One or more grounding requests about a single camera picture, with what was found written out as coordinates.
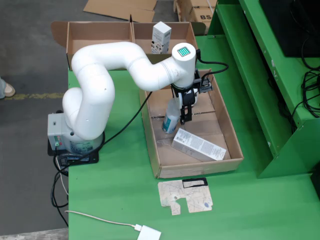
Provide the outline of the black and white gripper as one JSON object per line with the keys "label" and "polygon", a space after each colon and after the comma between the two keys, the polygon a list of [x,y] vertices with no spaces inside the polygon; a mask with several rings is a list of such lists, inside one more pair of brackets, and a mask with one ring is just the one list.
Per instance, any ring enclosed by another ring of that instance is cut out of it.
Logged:
{"label": "black and white gripper", "polygon": [[192,120],[192,106],[198,101],[198,88],[179,88],[174,84],[171,85],[171,90],[175,105],[180,108],[180,124],[184,125],[186,121]]}

